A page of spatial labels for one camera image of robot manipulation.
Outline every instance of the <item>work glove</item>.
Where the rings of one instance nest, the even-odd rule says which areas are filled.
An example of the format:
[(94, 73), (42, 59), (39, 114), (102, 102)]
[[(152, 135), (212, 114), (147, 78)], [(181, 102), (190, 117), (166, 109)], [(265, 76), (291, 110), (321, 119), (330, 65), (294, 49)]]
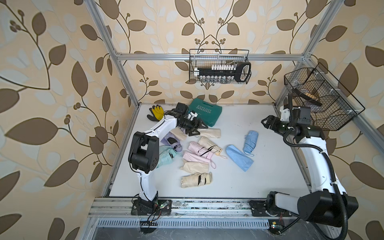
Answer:
[(151, 121), (158, 122), (164, 117), (164, 110), (159, 105), (153, 105), (152, 108), (149, 109), (149, 111), (152, 113), (152, 116), (147, 115), (147, 118)]

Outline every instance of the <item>wire basket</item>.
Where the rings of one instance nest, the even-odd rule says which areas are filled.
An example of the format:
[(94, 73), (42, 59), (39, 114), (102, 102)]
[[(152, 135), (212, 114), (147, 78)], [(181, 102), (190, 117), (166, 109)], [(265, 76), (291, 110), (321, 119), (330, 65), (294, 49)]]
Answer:
[(247, 84), (251, 77), (249, 50), (189, 50), (189, 82)]
[(299, 106), (311, 108), (312, 125), (323, 130), (337, 131), (345, 126), (354, 117), (365, 110), (365, 107), (356, 97), (339, 82), (339, 88), (324, 77), (326, 67), (319, 64), (315, 68), (301, 68), (284, 75), (284, 85), (292, 94), (292, 99)]

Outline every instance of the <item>wallpaper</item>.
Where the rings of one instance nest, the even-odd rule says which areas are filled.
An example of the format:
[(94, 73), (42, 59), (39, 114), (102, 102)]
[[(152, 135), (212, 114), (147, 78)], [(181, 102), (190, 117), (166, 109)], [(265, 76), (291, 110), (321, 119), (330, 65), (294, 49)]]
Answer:
[[(383, 39), (384, 2), (346, 0), (312, 56), (334, 73), (366, 107), (362, 114), (382, 134)], [(327, 148), (341, 183), (359, 202), (358, 210), (349, 220), (350, 239), (384, 239), (383, 156), (352, 122), (340, 131), (329, 133)]]
[(302, 53), (327, 0), (96, 0), (122, 53)]
[(186, 103), (200, 98), (217, 104), (273, 103), (284, 87), (291, 61), (251, 61), (248, 84), (202, 83), (188, 80), (188, 64), (179, 61), (126, 61), (128, 78), (142, 103)]
[(133, 106), (80, 1), (0, 0), (0, 23), (0, 239), (73, 240)]

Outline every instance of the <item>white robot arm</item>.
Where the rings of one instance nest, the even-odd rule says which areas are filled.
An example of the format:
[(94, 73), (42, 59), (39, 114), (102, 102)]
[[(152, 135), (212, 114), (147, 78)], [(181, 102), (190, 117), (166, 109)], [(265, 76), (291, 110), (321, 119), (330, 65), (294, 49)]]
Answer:
[[(311, 109), (292, 106), (292, 97), (288, 95), (288, 104), (281, 107), (281, 119), (270, 115), (262, 121), (265, 128), (283, 136), (290, 147), (300, 147), (308, 166), (311, 178), (311, 193), (295, 197), (280, 192), (270, 192), (266, 198), (267, 212), (288, 210), (299, 218), (311, 222), (318, 232), (327, 237), (316, 223), (342, 227), (339, 237), (345, 239), (348, 230), (348, 218), (357, 210), (355, 197), (348, 196), (337, 178), (329, 159), (324, 133), (321, 127), (311, 125)], [(288, 142), (293, 135), (296, 142)]]
[(159, 140), (177, 126), (184, 128), (189, 136), (199, 135), (197, 129), (208, 128), (208, 126), (196, 115), (188, 114), (188, 106), (178, 103), (175, 109), (166, 111), (164, 117), (155, 126), (133, 135), (128, 161), (140, 181), (139, 203), (142, 212), (151, 214), (156, 209), (157, 190), (152, 170), (156, 168), (159, 161)]

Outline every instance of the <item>toolbox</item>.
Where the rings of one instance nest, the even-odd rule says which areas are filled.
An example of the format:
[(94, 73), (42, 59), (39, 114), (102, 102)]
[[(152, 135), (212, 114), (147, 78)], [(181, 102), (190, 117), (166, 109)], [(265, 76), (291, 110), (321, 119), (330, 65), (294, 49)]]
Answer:
[(189, 111), (196, 112), (198, 118), (201, 118), (208, 126), (213, 127), (221, 114), (222, 107), (195, 98), (189, 105)]

